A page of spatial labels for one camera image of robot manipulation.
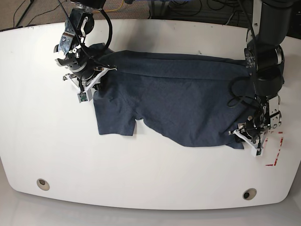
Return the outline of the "black robot arm image-left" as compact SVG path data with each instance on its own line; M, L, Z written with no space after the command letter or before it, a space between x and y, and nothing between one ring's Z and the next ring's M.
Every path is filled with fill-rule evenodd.
M115 66L100 62L100 57L109 50L112 40L113 27L110 18L103 9L104 0L73 0L77 6L68 14L62 3L58 1L59 7L65 14L65 30L59 44L55 47L55 53L59 55L56 62L59 66L66 66L77 78L80 92L84 92L83 82L93 78L97 70L104 68L115 69ZM98 10L105 18L109 26L107 42L100 50L85 45L86 36L94 28L95 21L93 10Z

